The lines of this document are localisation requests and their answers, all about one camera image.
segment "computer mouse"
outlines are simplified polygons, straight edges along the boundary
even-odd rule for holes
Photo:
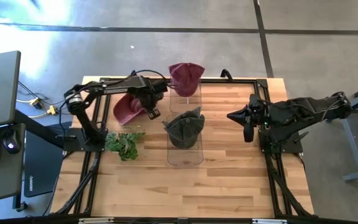
[[[10,154],[15,154],[22,148],[22,143],[15,130],[7,130],[2,134],[2,143]]]

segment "concrete floor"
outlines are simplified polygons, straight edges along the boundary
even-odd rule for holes
[[[266,29],[358,30],[358,0],[259,0]],[[188,27],[257,29],[253,0],[0,0],[0,22],[80,27]],[[274,77],[289,98],[321,98],[358,90],[358,35],[266,36]],[[26,31],[0,26],[0,52],[22,52],[20,80],[51,101],[84,75],[127,75],[149,68],[168,74],[177,62],[194,62],[217,77],[267,77],[259,34]],[[38,113],[17,105],[26,114]],[[65,116],[64,121],[71,120]],[[55,117],[38,120],[57,123]],[[316,124],[302,140],[315,213],[358,221],[358,181],[342,176],[356,164],[341,124]],[[30,209],[11,210],[0,200],[0,218],[41,215],[50,195],[27,198]]]

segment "maroon baseball cap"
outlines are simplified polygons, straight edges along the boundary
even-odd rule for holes
[[[128,123],[136,116],[145,113],[139,99],[134,98],[131,94],[125,94],[114,106],[112,113],[120,125]]]
[[[205,68],[194,63],[178,63],[169,66],[171,82],[176,93],[181,97],[193,95],[204,71]]]

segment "green plant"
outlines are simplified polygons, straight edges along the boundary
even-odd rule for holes
[[[110,132],[106,136],[104,149],[110,152],[118,152],[118,155],[122,161],[136,159],[137,149],[135,143],[144,134],[145,133],[118,133],[117,138],[115,132]]]

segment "wooden table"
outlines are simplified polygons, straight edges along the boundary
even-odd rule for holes
[[[101,77],[84,77],[83,83]],[[284,81],[268,78],[272,102],[287,99]],[[137,144],[139,156],[122,162],[115,153],[104,152],[98,172],[92,216],[105,217],[210,217],[252,218],[273,217],[272,199],[264,155],[257,140],[245,143],[242,127],[226,118],[239,110],[254,92],[247,84],[201,84],[202,132],[204,161],[198,166],[176,167],[167,162],[167,134],[161,121],[171,114],[169,91],[158,102],[162,115],[150,121],[145,116],[120,127],[112,108],[122,95],[111,97],[107,128],[117,132],[145,130]],[[103,112],[101,102],[99,119]],[[91,118],[94,106],[87,109]],[[73,127],[80,127],[76,118]],[[68,200],[80,179],[84,153],[75,152],[63,161],[51,212]],[[289,189],[304,208],[313,213],[305,172],[299,158],[283,155]],[[86,204],[85,189],[82,207]],[[280,208],[284,211],[282,194],[278,190]]]

